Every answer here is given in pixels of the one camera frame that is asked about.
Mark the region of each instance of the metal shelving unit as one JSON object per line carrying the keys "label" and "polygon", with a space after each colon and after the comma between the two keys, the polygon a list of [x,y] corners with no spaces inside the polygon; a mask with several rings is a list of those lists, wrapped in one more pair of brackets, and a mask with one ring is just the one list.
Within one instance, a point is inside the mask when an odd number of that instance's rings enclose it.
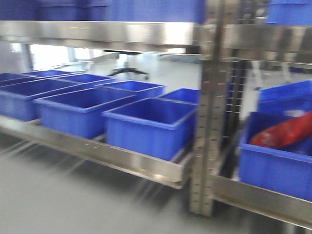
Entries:
{"label": "metal shelving unit", "polygon": [[312,63],[312,27],[253,25],[257,0],[209,0],[195,23],[0,21],[0,40],[121,51],[202,54],[196,138],[172,162],[0,116],[0,131],[173,188],[192,173],[190,210],[210,216],[214,200],[312,229],[312,202],[238,182],[233,154],[246,60]]}
{"label": "metal shelving unit", "polygon": [[[228,6],[237,3],[238,17],[226,20],[231,15]],[[306,229],[312,229],[312,202],[279,194],[237,181],[234,172],[237,169],[235,149],[239,139],[240,104],[243,99],[244,81],[246,79],[246,61],[264,60],[296,64],[312,63],[311,27],[255,25],[255,11],[258,0],[220,1],[223,9],[223,22],[216,29],[221,34],[216,44],[220,44],[220,56],[216,63],[217,85],[224,82],[220,72],[225,64],[228,66],[230,90],[222,94],[214,91],[212,85],[210,110],[211,118],[206,122],[207,131],[205,150],[195,158],[193,175],[191,210],[194,213],[211,216],[213,201],[221,201],[245,210],[266,215]],[[228,94],[224,103],[225,120],[216,125],[214,120],[216,100],[220,95]]]}
{"label": "metal shelving unit", "polygon": [[[0,21],[0,41],[162,54],[199,54],[202,31],[212,41],[215,26],[202,29],[196,23]],[[194,158],[190,147],[165,161],[98,140],[53,132],[36,121],[4,116],[0,116],[0,131],[176,189],[183,188],[190,178]]]}

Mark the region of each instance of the stainless steel shelf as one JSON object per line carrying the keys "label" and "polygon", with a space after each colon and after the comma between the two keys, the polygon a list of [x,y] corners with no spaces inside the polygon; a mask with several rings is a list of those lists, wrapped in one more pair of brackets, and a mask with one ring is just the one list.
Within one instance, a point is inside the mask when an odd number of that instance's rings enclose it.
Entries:
{"label": "stainless steel shelf", "polygon": [[215,200],[312,229],[312,202],[213,175]]}
{"label": "stainless steel shelf", "polygon": [[168,54],[199,54],[200,32],[183,22],[0,21],[1,41]]}
{"label": "stainless steel shelf", "polygon": [[193,155],[186,154],[175,162],[118,147],[54,132],[35,122],[0,116],[0,132],[45,145],[81,158],[115,168],[145,179],[173,187],[183,188],[190,176]]}
{"label": "stainless steel shelf", "polygon": [[237,59],[312,63],[311,38],[312,26],[235,24],[226,27],[224,47]]}

